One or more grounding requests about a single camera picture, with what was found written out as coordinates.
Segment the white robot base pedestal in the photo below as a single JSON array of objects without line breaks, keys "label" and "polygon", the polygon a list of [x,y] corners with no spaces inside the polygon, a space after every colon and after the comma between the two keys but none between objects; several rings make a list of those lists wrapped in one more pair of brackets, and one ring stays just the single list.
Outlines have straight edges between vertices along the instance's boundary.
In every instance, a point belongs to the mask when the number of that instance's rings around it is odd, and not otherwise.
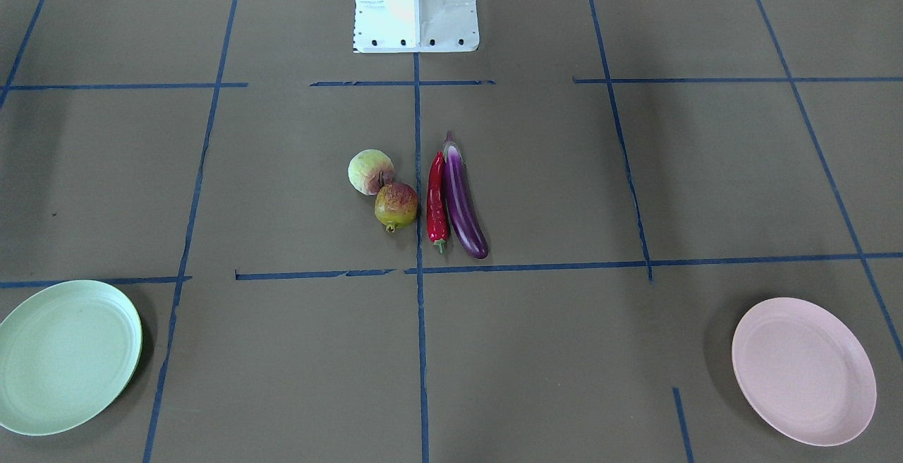
[{"label": "white robot base pedestal", "polygon": [[353,51],[474,52],[477,0],[354,0]]}]

